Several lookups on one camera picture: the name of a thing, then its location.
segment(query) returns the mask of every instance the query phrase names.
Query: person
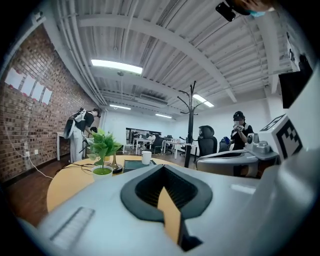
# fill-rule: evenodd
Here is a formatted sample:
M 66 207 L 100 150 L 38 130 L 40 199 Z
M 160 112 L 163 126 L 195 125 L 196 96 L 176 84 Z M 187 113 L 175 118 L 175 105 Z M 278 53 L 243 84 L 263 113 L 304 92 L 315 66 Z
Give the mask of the person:
M 251 125 L 246 123 L 246 117 L 241 111 L 233 115 L 233 130 L 231 131 L 231 144 L 234 144 L 233 150 L 242 150 L 248 140 L 248 134 L 254 133 Z
M 73 133 L 70 137 L 70 162 L 74 163 L 82 160 L 83 139 L 84 131 L 87 131 L 89 135 L 92 135 L 90 126 L 93 124 L 95 117 L 100 117 L 100 110 L 94 108 L 91 111 L 86 111 L 83 108 L 80 109 L 73 118 L 75 126 Z
M 148 148 L 152 143 L 154 143 L 156 136 L 152 132 L 150 132 L 149 137 L 146 139 L 150 141 L 144 145 L 146 148 Z
M 275 0 L 233 0 L 233 2 L 245 10 L 253 12 L 266 12 L 274 7 Z

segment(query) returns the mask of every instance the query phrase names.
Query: black cap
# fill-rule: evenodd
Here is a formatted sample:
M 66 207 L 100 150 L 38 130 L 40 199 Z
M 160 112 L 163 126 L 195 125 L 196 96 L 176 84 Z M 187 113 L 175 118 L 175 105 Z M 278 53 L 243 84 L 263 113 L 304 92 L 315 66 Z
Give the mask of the black cap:
M 233 115 L 233 120 L 238 121 L 239 118 L 241 118 L 241 119 L 243 119 L 243 120 L 245 120 L 245 118 L 246 118 L 246 117 L 244 116 L 244 113 L 242 113 L 241 111 L 237 111 L 237 112 L 235 112 L 234 115 Z
M 91 132 L 94 132 L 94 133 L 98 133 L 98 129 L 97 129 L 97 127 L 95 127 L 95 126 L 91 127 L 91 128 L 90 128 L 90 131 L 91 131 Z

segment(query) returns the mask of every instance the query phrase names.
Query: black shirt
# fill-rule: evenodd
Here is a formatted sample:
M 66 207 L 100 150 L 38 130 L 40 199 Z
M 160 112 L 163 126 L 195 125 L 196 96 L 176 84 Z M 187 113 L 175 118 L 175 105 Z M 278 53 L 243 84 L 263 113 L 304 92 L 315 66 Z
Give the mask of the black shirt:
M 90 127 L 95 121 L 94 115 L 91 112 L 86 112 L 84 114 L 84 120 L 80 122 L 75 122 L 75 126 L 80 129 L 82 132 L 85 131 L 85 127 Z
M 233 150 L 242 150 L 245 147 L 245 143 L 242 141 L 239 133 L 237 132 L 235 135 L 234 130 L 231 131 L 231 140 L 234 140 L 234 147 Z M 243 130 L 242 133 L 248 137 L 248 134 L 253 134 L 254 130 L 252 129 L 251 125 L 248 126 L 248 129 Z

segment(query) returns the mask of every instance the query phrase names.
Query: white pot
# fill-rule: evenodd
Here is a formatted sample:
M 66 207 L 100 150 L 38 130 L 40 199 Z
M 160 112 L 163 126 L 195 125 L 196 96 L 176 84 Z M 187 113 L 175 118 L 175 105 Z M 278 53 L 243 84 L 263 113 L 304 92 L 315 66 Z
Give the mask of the white pot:
M 98 181 L 98 180 L 101 180 L 101 179 L 107 179 L 107 178 L 112 177 L 113 169 L 112 169 L 111 167 L 109 167 L 109 166 L 104 166 L 104 167 L 103 167 L 104 169 L 109 169 L 109 170 L 111 171 L 110 173 L 105 174 L 105 175 L 99 175 L 99 174 L 95 174 L 95 173 L 94 173 L 94 170 L 95 170 L 95 169 L 99 169 L 99 168 L 102 168 L 102 166 L 101 166 L 101 165 L 95 166 L 95 167 L 93 167 L 93 168 L 91 169 L 91 171 L 92 171 L 92 176 L 93 176 L 94 181 Z

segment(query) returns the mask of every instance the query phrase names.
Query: fluorescent ceiling light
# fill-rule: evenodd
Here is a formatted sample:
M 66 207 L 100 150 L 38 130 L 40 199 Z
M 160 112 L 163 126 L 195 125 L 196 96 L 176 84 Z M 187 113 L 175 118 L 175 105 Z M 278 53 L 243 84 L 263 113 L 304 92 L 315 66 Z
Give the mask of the fluorescent ceiling light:
M 194 97 L 195 99 L 197 99 L 198 101 L 200 101 L 201 103 L 207 101 L 206 99 L 202 98 L 202 97 L 201 97 L 200 95 L 198 95 L 198 94 L 194 94 L 193 97 Z
M 124 110 L 131 110 L 130 107 L 125 107 L 125 106 L 110 105 L 110 107 L 124 109 Z
M 195 99 L 197 99 L 198 101 L 200 101 L 203 104 L 206 104 L 209 108 L 214 107 L 215 105 L 211 104 L 209 101 L 207 101 L 205 98 L 202 98 L 200 95 L 198 94 L 194 94 L 193 97 Z
M 94 66 L 125 70 L 129 72 L 137 73 L 139 75 L 141 75 L 143 71 L 142 67 L 124 64 L 121 62 L 101 60 L 101 59 L 92 59 L 91 62 L 92 62 L 92 65 Z
M 155 114 L 158 117 L 163 117 L 163 118 L 172 118 L 171 116 L 163 115 L 163 114 Z
M 206 101 L 205 103 L 203 104 L 206 104 L 209 108 L 212 108 L 214 107 L 215 105 L 211 104 L 209 101 Z

